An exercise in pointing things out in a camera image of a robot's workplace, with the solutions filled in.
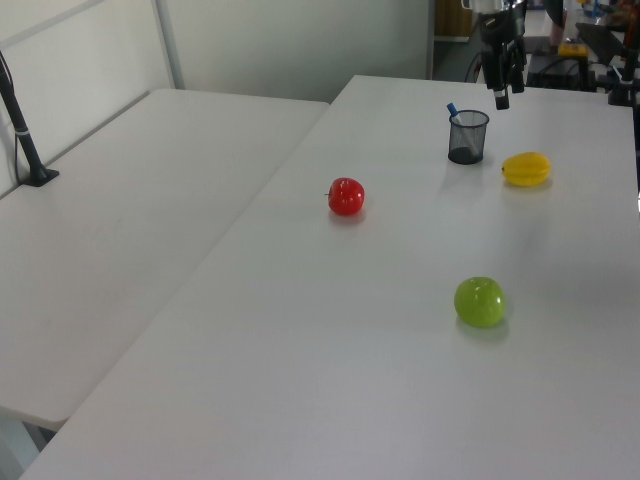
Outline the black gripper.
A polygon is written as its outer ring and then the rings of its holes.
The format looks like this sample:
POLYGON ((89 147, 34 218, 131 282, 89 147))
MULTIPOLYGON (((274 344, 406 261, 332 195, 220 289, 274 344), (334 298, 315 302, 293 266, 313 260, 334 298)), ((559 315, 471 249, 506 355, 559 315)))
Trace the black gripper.
POLYGON ((484 44, 482 50, 484 80, 487 89, 493 92, 497 110, 506 110, 510 106, 507 83, 514 94, 523 93, 525 90, 523 72, 526 53, 524 43, 517 42, 525 33, 525 17, 526 10, 522 8, 478 14, 480 38, 484 44), (507 83, 503 47, 509 49, 507 83))

